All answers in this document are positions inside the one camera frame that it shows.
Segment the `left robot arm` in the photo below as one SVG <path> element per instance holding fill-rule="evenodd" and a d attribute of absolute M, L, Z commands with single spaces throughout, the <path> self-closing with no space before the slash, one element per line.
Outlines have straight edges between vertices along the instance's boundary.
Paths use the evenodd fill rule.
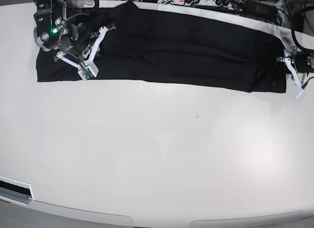
<path fill-rule="evenodd" d="M 314 5 L 294 0 L 285 1 L 289 15 L 292 45 L 289 56 L 296 71 L 307 76 L 314 73 Z"/>

